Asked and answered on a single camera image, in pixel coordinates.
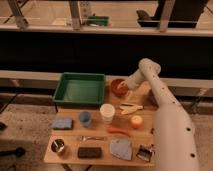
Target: blue block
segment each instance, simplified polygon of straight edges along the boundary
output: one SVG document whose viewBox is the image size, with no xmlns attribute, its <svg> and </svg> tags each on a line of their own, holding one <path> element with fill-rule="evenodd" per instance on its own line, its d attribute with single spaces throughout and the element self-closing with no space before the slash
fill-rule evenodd
<svg viewBox="0 0 213 171">
<path fill-rule="evenodd" d="M 72 129 L 73 120 L 69 117 L 57 117 L 53 121 L 52 128 L 55 130 L 70 130 Z"/>
</svg>

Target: white cup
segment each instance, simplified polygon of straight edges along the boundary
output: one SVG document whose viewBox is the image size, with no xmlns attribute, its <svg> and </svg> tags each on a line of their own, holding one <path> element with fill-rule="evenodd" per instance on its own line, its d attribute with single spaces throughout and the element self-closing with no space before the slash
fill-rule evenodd
<svg viewBox="0 0 213 171">
<path fill-rule="evenodd" d="M 100 113 L 104 123 L 110 124 L 115 115 L 115 108 L 113 105 L 105 103 L 101 106 Z"/>
</svg>

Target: green box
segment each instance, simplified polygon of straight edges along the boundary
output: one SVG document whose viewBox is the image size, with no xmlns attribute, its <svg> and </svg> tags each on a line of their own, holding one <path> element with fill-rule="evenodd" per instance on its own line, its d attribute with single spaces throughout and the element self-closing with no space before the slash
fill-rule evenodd
<svg viewBox="0 0 213 171">
<path fill-rule="evenodd" d="M 87 25 L 95 24 L 98 26 L 108 26 L 109 17 L 107 16 L 89 16 L 87 21 Z"/>
<path fill-rule="evenodd" d="M 63 73 L 53 101 L 58 105 L 100 106 L 104 102 L 105 75 Z"/>
</svg>

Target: chair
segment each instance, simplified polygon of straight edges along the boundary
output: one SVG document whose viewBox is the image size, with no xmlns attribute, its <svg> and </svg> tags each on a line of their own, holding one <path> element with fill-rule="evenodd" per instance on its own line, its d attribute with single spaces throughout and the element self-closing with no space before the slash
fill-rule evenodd
<svg viewBox="0 0 213 171">
<path fill-rule="evenodd" d="M 157 27 L 166 0 L 158 0 L 154 16 L 144 10 L 137 10 L 138 23 L 141 27 Z M 208 0 L 176 0 L 168 27 L 195 28 Z"/>
</svg>

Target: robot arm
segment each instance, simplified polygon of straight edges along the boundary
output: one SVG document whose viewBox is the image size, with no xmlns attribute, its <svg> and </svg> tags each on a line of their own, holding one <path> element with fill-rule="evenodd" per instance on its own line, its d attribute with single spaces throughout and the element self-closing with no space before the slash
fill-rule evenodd
<svg viewBox="0 0 213 171">
<path fill-rule="evenodd" d="M 133 90 L 147 80 L 158 103 L 154 114 L 155 170 L 199 171 L 194 126 L 188 113 L 158 77 L 160 70 L 159 64 L 144 58 L 139 62 L 139 69 L 124 81 Z"/>
</svg>

